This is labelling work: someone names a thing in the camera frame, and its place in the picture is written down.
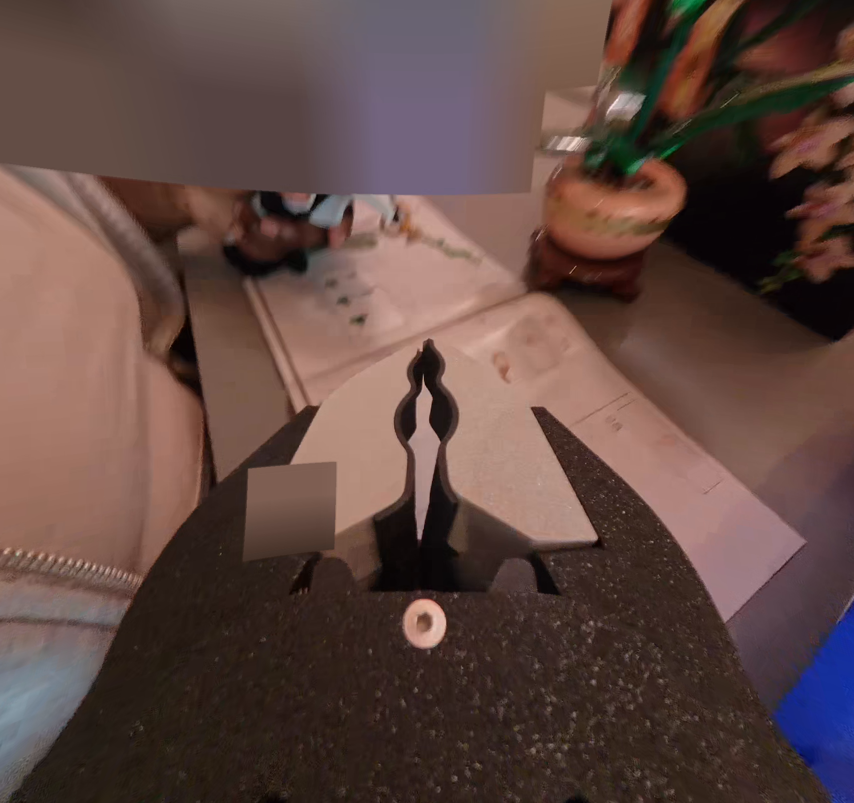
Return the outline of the person's beige zip jacket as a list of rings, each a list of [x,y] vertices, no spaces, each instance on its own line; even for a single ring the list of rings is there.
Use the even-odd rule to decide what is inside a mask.
[[[91,688],[206,483],[201,401],[173,371],[185,300],[91,175],[2,165],[1,795]]]

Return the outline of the beige round flower pot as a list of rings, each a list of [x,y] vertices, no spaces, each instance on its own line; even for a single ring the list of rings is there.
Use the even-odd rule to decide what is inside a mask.
[[[590,174],[579,153],[564,157],[543,193],[542,227],[567,253],[615,261],[641,253],[683,209],[688,185],[673,166],[647,159],[632,176]]]

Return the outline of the person's left forearm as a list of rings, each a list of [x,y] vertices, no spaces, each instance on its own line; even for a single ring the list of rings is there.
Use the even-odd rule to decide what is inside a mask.
[[[107,176],[97,179],[155,241],[165,241],[190,227],[221,240],[230,230],[236,207],[250,196],[250,191],[240,189]]]

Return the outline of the open brick instruction booklet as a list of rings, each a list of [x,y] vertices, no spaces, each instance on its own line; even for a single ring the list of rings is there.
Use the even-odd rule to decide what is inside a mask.
[[[382,229],[357,203],[352,236],[245,288],[296,410],[424,339],[491,368],[629,484],[688,555],[727,620],[806,541],[696,445],[605,357],[554,297],[404,198],[420,234]]]

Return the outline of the blue box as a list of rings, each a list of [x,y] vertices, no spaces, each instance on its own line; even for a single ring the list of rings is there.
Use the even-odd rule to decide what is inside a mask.
[[[853,800],[853,606],[774,714],[833,802]]]

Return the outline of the pink flower spray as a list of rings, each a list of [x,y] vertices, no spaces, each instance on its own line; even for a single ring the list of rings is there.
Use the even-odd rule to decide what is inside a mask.
[[[818,178],[785,214],[797,222],[797,238],[774,260],[774,273],[759,283],[763,295],[796,280],[822,284],[853,267],[852,84],[827,95],[794,130],[776,140],[771,151],[771,180],[800,169]]]

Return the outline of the green plant with orange flowers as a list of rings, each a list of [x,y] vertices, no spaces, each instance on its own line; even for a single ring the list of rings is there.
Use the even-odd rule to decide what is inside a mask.
[[[582,172],[633,177],[711,130],[794,112],[852,83],[852,58],[788,77],[741,68],[750,51],[829,0],[790,0],[746,35],[756,1],[615,0],[582,128]]]

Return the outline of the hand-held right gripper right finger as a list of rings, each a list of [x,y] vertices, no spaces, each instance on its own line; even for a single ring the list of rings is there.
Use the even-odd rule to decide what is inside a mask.
[[[533,410],[489,368],[432,339],[422,382],[439,440],[422,587],[554,591],[541,557],[599,536]]]

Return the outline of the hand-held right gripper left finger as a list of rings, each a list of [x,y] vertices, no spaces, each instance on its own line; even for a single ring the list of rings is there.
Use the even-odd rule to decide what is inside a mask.
[[[335,541],[325,554],[344,561],[363,588],[418,583],[410,438],[420,358],[419,346],[406,346],[347,380],[318,407],[294,454],[294,465],[335,463]]]

